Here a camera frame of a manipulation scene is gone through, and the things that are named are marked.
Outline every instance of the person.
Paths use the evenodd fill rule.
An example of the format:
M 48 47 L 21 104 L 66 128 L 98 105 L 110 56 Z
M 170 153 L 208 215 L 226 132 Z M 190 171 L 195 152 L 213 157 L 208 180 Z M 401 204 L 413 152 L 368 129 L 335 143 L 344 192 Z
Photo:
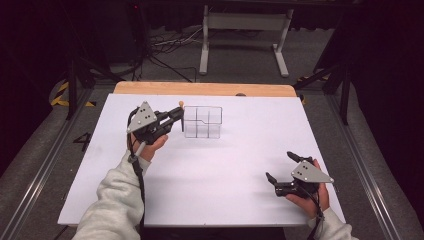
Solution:
M 152 145 L 147 145 L 139 156 L 143 176 L 150 166 L 155 152 L 164 146 L 167 135 L 158 138 Z M 134 150 L 139 144 L 135 142 Z M 74 240 L 78 239 L 140 239 L 138 224 L 144 213 L 141 201 L 138 177 L 132 164 L 128 162 L 130 151 L 127 149 L 121 162 L 115 169 L 109 170 L 98 189 L 98 200 L 85 212 L 78 225 Z M 320 169 L 318 161 L 314 165 Z M 327 188 L 320 184 L 318 195 L 324 212 L 324 220 L 318 226 L 316 239 L 356 239 L 351 237 L 352 227 L 339 220 L 331 210 Z M 288 194 L 287 200 L 301 207 L 310 220 L 308 225 L 315 226 L 317 209 L 310 199 Z
M 155 152 L 163 147 L 168 136 L 146 145 L 138 157 L 143 176 Z M 139 144 L 135 142 L 134 150 Z M 138 226 L 144 213 L 140 184 L 126 150 L 119 165 L 106 174 L 97 189 L 98 200 L 84 213 L 73 239 L 140 239 Z
M 316 159 L 314 165 L 321 170 L 321 167 Z M 321 210 L 324 213 L 324 218 L 320 221 L 315 232 L 315 239 L 357 239 L 351 236 L 352 226 L 340 221 L 339 217 L 334 213 L 330 207 L 330 197 L 328 195 L 325 183 L 320 183 L 318 188 L 318 198 Z M 310 228 L 315 227 L 317 220 L 317 207 L 315 203 L 309 198 L 304 199 L 294 194 L 287 194 L 286 199 L 293 202 L 302 208 L 306 215 L 309 217 L 308 225 Z

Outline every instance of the black cable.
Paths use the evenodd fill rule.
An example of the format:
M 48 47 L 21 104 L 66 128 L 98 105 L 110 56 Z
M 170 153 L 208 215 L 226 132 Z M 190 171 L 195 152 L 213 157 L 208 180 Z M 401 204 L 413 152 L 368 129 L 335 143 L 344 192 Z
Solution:
M 317 199 L 314 198 L 314 196 L 312 196 L 311 193 L 309 193 L 308 191 L 306 191 L 306 189 L 304 189 L 302 186 L 298 186 L 300 190 L 302 190 L 306 195 L 308 195 L 308 197 L 314 202 L 315 206 L 317 207 L 317 217 L 315 219 L 315 227 L 312 229 L 311 233 L 308 236 L 308 240 L 313 240 L 315 233 L 318 229 L 318 225 L 321 222 L 321 219 L 324 217 L 324 213 L 321 210 L 321 206 L 319 205 L 319 194 L 317 193 Z
M 64 228 L 62 228 L 62 230 L 56 235 L 56 237 L 53 238 L 53 240 L 57 240 L 59 239 L 59 237 L 66 231 L 66 229 L 68 229 L 68 225 L 66 225 Z
M 156 63 L 156 62 L 154 62 L 154 61 L 152 60 L 152 58 L 149 58 L 149 61 L 150 61 L 151 63 L 155 64 L 156 66 L 161 67 L 161 68 L 174 69 L 174 70 L 176 70 L 176 69 L 182 69 L 182 70 L 185 70 L 185 69 L 193 69 L 193 70 L 194 70 L 194 82 L 196 82 L 196 81 L 197 81 L 197 68 L 195 68 L 195 67 L 173 68 L 173 67 L 170 67 L 170 66 L 168 66 L 168 65 L 161 65 L 161 64 L 159 64 L 159 63 Z
M 187 80 L 187 82 L 193 82 L 190 79 L 188 79 L 186 76 L 182 75 L 181 73 L 179 73 L 177 70 L 175 70 L 174 68 L 172 68 L 171 66 L 169 66 L 168 64 L 162 62 L 161 60 L 157 59 L 155 56 L 150 56 L 151 58 L 155 59 L 156 61 L 160 62 L 161 64 L 165 65 L 168 69 L 171 69 L 172 71 L 174 71 L 175 73 L 177 73 L 178 75 L 180 75 L 182 78 L 184 78 L 185 80 Z

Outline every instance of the white table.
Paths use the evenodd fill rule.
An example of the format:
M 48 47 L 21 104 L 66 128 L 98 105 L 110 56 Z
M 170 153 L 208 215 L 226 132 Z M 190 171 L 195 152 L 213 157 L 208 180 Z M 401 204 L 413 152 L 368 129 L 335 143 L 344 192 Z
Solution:
M 269 172 L 279 181 L 293 180 L 290 172 L 297 163 L 287 157 L 287 151 L 317 158 L 327 172 L 298 98 L 132 94 L 109 95 L 59 224 L 78 224 L 97 200 L 98 184 L 125 152 L 128 114 L 145 100 L 159 111 L 175 108 L 180 100 L 186 106 L 223 108 L 220 139 L 185 138 L 181 124 L 174 124 L 145 177 L 146 226 L 306 224 L 303 210 L 276 197 L 265 176 Z M 332 208 L 344 221 L 333 186 L 327 188 Z

